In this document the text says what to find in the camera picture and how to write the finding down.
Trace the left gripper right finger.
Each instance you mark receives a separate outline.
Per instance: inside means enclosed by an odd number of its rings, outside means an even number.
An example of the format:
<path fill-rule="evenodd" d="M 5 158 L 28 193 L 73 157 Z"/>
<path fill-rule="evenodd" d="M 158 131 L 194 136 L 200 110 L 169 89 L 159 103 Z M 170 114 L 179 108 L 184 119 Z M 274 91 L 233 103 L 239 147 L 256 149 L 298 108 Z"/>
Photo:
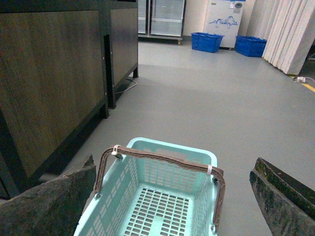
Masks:
<path fill-rule="evenodd" d="M 315 234 L 315 191 L 259 157 L 250 183 L 261 213 L 274 236 Z"/>

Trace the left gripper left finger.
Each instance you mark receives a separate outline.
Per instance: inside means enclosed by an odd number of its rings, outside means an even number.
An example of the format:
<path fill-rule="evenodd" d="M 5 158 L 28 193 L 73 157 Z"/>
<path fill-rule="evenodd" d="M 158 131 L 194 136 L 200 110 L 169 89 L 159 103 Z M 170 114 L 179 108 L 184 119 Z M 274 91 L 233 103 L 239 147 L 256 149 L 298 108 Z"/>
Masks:
<path fill-rule="evenodd" d="M 96 180 L 92 155 L 0 205 L 2 236 L 72 236 Z"/>

